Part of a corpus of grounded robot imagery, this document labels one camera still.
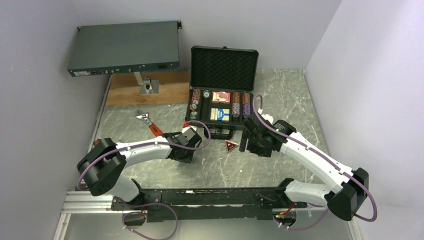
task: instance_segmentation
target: red warning triangle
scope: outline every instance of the red warning triangle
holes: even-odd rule
[[[232,150],[234,150],[234,149],[235,149],[238,145],[239,145],[238,143],[235,143],[235,142],[232,142],[232,141],[225,140],[225,147],[226,147],[226,152],[227,152],[227,153],[229,153],[229,152],[231,152]]]

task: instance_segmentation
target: adjustable wrench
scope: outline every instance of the adjustable wrench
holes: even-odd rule
[[[156,136],[159,137],[162,134],[164,134],[159,127],[157,127],[149,118],[149,113],[148,112],[143,112],[142,110],[137,110],[137,112],[135,113],[135,117],[140,119],[140,120],[144,120],[147,125],[148,128],[151,130],[151,132]]]

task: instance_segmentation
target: wooden board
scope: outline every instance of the wooden board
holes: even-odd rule
[[[159,93],[140,94],[140,85],[133,73],[114,74],[106,106],[188,102],[190,89],[190,72],[188,70],[142,72],[141,76],[159,80]]]

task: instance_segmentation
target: red wrench handle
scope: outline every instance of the red wrench handle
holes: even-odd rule
[[[159,127],[157,127],[155,124],[152,124],[152,125],[150,125],[150,126],[148,126],[148,128],[151,130],[151,132],[156,136],[156,137],[159,137],[159,136],[161,136],[162,134],[164,134],[160,129],[159,129]]]

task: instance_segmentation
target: black aluminum case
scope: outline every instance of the black aluminum case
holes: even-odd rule
[[[197,108],[197,120],[205,123],[213,139],[231,139],[234,129],[243,129],[243,103],[240,97],[240,117],[231,114],[233,92],[250,94],[250,112],[252,113],[256,68],[259,53],[256,50],[233,49],[227,47],[193,46],[191,48],[191,78],[185,120],[190,120],[190,104],[194,88],[200,89],[200,103]],[[211,96],[203,98],[203,91],[209,90]],[[231,92],[230,103],[211,101],[213,91]],[[230,110],[229,121],[210,120],[211,108]]]

